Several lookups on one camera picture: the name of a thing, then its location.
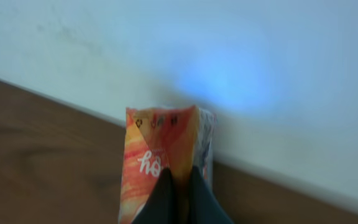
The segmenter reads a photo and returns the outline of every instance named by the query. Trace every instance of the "snack wrapper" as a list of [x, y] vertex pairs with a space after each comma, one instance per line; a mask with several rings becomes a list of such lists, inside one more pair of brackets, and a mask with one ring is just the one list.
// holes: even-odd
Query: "snack wrapper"
[[165, 167], [170, 168], [175, 186], [183, 195], [193, 166], [200, 168], [211, 186], [215, 124], [215, 115], [197, 106], [127, 108], [120, 224], [130, 223], [140, 213]]

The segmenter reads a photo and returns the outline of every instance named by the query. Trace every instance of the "brown wooden surface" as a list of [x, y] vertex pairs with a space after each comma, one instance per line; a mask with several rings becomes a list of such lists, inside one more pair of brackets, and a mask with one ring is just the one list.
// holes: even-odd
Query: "brown wooden surface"
[[[117, 223], [124, 134], [0, 82], [0, 223]], [[213, 187], [236, 223], [358, 223], [222, 164], [214, 165]]]

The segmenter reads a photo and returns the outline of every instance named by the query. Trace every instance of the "packet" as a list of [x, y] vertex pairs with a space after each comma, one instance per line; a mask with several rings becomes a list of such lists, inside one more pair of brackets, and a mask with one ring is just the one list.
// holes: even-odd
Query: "packet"
[[182, 204], [193, 166], [211, 187], [215, 124], [215, 115], [197, 106], [126, 109], [119, 223], [130, 223], [140, 213], [165, 167], [171, 170]]

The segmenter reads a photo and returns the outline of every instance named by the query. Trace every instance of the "wooden table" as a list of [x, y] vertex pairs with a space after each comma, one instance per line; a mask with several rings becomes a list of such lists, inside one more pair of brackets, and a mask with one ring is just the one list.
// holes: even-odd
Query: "wooden table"
[[[0, 223], [117, 223], [124, 135], [0, 82]], [[218, 163], [213, 187], [236, 223], [358, 223], [358, 215]]]

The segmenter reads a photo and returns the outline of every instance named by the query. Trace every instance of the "blurred background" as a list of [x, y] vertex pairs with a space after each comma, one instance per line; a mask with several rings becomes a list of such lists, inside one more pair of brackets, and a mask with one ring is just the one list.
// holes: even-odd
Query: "blurred background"
[[216, 160], [358, 212], [356, 0], [0, 0], [0, 80], [117, 124], [196, 103]]

